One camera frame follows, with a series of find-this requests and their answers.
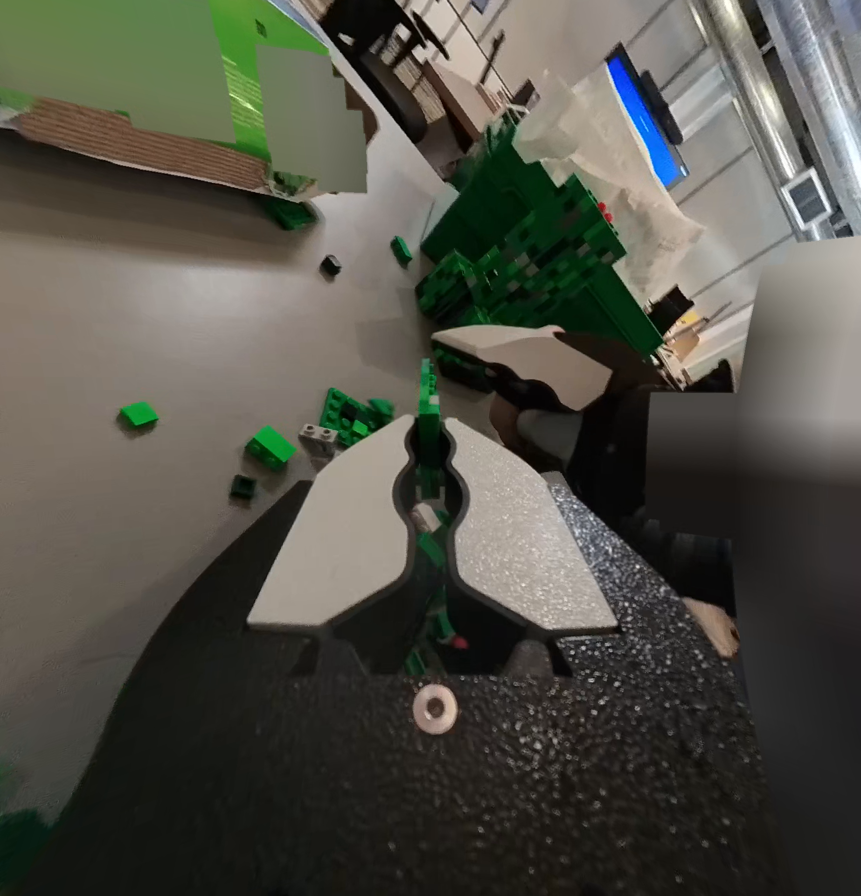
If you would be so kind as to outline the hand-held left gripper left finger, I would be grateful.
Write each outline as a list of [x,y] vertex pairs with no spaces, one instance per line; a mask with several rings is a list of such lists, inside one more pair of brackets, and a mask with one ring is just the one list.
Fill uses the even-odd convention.
[[404,666],[424,616],[413,431],[404,414],[315,477],[248,614],[250,629],[351,644],[372,673]]

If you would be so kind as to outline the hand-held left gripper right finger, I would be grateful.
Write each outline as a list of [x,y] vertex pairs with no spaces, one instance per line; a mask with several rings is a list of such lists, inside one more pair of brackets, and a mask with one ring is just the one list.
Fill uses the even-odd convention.
[[465,670],[500,673],[521,644],[549,669],[562,639],[610,637],[618,620],[546,480],[456,419],[445,420],[447,615]]

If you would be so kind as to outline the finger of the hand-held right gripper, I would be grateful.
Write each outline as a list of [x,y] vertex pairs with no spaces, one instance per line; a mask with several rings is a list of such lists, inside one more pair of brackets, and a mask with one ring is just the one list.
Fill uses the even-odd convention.
[[557,327],[481,323],[431,336],[431,346],[480,366],[492,391],[518,409],[581,412],[613,376],[605,364],[563,342]]

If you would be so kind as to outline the green mosaic brick cube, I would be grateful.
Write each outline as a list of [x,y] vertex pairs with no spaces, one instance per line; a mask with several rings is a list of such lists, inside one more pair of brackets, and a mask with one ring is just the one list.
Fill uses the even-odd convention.
[[422,360],[419,378],[415,459],[422,499],[435,500],[443,481],[440,404],[435,368],[428,357]]

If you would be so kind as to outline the person's right forearm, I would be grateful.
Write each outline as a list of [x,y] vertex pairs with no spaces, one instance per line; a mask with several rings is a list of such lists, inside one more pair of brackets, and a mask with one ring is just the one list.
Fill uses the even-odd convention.
[[649,519],[644,508],[620,519],[616,532],[679,596],[736,616],[729,539],[669,532]]

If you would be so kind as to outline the grey desk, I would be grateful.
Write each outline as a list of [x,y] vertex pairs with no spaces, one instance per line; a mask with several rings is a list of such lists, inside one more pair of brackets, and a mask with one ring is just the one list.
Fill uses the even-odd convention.
[[295,435],[333,383],[414,410],[424,322],[388,240],[439,188],[383,128],[368,193],[286,234],[243,194],[0,132],[0,807],[56,816],[112,738],[135,821],[182,785],[240,783],[255,809],[285,771],[283,808],[327,793],[343,828],[365,809],[492,840],[507,787],[489,733],[456,768],[492,726],[467,698],[444,736],[380,697],[390,679],[347,728],[308,721],[285,674],[302,636],[247,625],[313,472],[245,443]]

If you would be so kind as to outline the person's right hand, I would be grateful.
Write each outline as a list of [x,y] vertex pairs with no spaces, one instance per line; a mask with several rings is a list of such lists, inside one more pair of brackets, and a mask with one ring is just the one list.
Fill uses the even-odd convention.
[[514,453],[519,453],[522,448],[517,427],[519,415],[519,409],[497,393],[493,394],[489,410],[490,424],[500,442]]

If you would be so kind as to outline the green plastic bin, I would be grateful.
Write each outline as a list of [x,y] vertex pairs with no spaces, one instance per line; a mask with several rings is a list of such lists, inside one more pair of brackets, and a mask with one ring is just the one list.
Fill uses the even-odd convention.
[[[458,195],[421,245],[433,268],[452,248],[465,252],[472,261],[477,260],[516,222],[554,193],[557,185],[542,164],[525,163],[517,154],[513,145],[515,130],[516,124],[507,118],[494,121],[460,162],[456,175]],[[638,308],[659,340],[639,335],[630,344],[622,343],[647,357],[662,347],[663,338],[644,309],[639,305]]]

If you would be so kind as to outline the blue display screen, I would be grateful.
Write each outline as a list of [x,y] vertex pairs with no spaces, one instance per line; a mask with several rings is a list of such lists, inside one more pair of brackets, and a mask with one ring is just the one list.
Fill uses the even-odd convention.
[[688,176],[680,154],[683,136],[669,104],[651,73],[639,72],[623,43],[618,42],[605,58],[616,93],[646,148],[655,176],[671,191]]

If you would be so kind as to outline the black office chair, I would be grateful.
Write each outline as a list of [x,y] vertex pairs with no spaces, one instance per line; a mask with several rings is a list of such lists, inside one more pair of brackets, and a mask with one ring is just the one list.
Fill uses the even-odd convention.
[[424,140],[429,128],[418,99],[405,86],[394,68],[370,51],[358,59],[361,77],[413,144]]

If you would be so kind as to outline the green toy box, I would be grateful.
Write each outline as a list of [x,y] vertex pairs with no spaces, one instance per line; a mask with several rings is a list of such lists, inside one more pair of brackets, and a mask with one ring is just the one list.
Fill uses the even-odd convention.
[[0,2],[0,128],[303,202],[367,189],[377,119],[287,2]]

